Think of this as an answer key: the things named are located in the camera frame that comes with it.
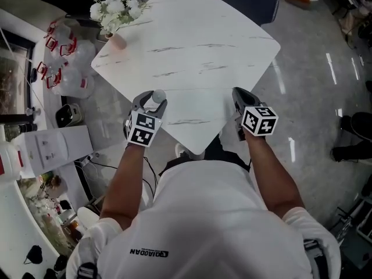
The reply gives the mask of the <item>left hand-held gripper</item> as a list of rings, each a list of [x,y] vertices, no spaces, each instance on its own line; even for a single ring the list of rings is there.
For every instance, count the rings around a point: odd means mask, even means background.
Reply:
[[[167,99],[163,100],[151,116],[145,113],[145,104],[152,98],[154,90],[140,93],[133,99],[131,113],[124,124],[124,135],[127,142],[143,147],[150,147],[159,131],[166,110]]]

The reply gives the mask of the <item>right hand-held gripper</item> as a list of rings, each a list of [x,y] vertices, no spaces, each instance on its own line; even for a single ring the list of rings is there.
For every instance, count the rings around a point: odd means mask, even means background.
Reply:
[[[273,108],[261,106],[265,103],[241,87],[232,89],[232,99],[236,111],[242,114],[235,119],[240,141],[245,139],[243,129],[255,137],[273,134],[278,122],[278,116]]]

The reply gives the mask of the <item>person's right forearm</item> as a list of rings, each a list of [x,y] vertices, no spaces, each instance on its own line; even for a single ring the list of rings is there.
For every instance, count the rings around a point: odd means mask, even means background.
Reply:
[[[262,137],[244,131],[256,182],[269,211],[282,218],[293,208],[304,208],[294,179]]]

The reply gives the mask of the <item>person's left forearm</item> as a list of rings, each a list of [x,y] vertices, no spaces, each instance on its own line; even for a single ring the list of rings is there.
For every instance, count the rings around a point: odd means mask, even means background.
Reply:
[[[145,148],[130,144],[105,194],[100,218],[111,218],[122,230],[131,226],[142,198],[142,176]]]

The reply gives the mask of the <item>person's white shoe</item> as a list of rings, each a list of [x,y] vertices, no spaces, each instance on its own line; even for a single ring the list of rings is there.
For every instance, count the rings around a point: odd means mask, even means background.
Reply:
[[[192,153],[189,149],[187,149],[184,145],[182,145],[181,143],[176,143],[175,145],[175,153],[176,153],[176,157],[177,158],[180,158],[180,157],[188,157],[192,160],[203,160],[204,159],[204,152],[200,155],[196,155],[194,153]]]

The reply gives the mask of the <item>white marble table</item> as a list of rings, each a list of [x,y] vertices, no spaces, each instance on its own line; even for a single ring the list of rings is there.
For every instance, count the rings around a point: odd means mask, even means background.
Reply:
[[[234,87],[252,90],[279,43],[222,0],[149,0],[139,19],[118,30],[92,68],[124,97],[163,90],[162,127],[201,154],[235,112]]]

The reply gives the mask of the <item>white plastic bags, red print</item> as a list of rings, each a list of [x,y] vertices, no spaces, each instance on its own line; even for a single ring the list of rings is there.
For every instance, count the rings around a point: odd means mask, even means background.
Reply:
[[[67,67],[48,76],[46,86],[55,95],[87,99],[94,91],[95,81],[92,76],[83,75],[76,67]]]

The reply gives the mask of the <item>white power strip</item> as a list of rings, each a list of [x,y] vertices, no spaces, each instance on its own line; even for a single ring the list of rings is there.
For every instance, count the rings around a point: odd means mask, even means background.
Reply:
[[[84,167],[85,165],[91,163],[91,161],[94,159],[94,158],[97,158],[99,157],[99,153],[98,152],[94,152],[94,153],[91,153],[89,155],[87,155],[86,157],[84,157],[82,160],[81,160],[81,166]]]

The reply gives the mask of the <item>small beige waste bin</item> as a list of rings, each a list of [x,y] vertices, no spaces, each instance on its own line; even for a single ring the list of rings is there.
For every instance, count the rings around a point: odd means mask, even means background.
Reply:
[[[65,104],[55,113],[55,119],[59,128],[70,127],[82,122],[83,114],[78,104]]]

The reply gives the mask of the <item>white cardboard box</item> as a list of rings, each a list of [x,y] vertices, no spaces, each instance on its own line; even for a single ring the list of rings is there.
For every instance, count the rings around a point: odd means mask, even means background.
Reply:
[[[87,126],[22,133],[12,141],[19,151],[22,178],[33,178],[93,153]]]

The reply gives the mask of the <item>white flower bouquet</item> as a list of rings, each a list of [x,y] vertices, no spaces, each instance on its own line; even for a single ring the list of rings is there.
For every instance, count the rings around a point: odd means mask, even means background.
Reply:
[[[95,0],[90,19],[101,28],[100,34],[115,34],[118,29],[137,20],[150,6],[139,0]]]

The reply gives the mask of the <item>person's white shirt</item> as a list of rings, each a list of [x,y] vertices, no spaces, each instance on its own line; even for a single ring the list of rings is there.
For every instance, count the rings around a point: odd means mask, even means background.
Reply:
[[[278,217],[239,166],[187,162],[161,176],[153,205],[129,228],[110,218],[90,227],[66,279],[84,263],[98,279],[313,279],[307,240],[320,244],[329,279],[339,279],[339,245],[306,209]]]

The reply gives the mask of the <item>white round stool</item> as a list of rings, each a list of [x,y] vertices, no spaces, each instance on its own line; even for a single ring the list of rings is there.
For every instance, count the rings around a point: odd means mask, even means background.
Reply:
[[[87,207],[80,207],[77,211],[77,217],[85,230],[98,222],[99,216]]]

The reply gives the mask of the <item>large clear water bottle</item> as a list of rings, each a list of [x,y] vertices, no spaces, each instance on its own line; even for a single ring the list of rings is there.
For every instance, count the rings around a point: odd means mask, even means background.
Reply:
[[[10,142],[0,142],[0,184],[19,180],[22,168],[19,148]]]

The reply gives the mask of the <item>black window frame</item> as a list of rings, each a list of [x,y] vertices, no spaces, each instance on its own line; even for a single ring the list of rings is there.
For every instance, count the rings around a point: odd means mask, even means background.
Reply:
[[[0,27],[0,124],[27,124],[35,43]]]

